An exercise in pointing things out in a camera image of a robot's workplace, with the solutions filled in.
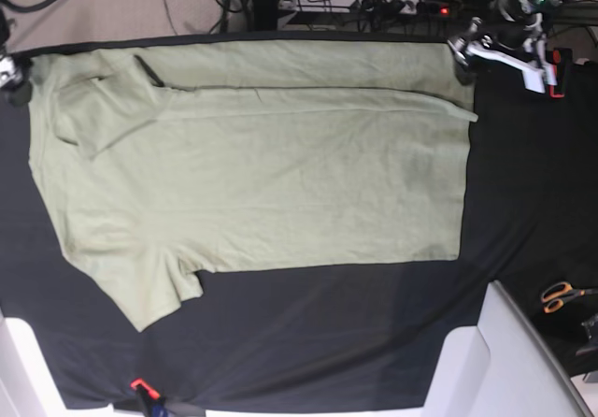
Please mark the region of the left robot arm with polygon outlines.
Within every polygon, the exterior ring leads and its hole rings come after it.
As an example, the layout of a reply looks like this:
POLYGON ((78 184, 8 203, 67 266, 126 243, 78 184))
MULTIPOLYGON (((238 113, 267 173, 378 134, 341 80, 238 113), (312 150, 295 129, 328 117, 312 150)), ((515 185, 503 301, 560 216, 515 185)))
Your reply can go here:
POLYGON ((448 39, 454 70, 463 85, 491 63, 518 70, 524 87, 552 98, 565 97, 573 56, 548 50, 553 25, 590 29, 597 25, 597 0, 490 0, 490 17, 473 17, 448 39))

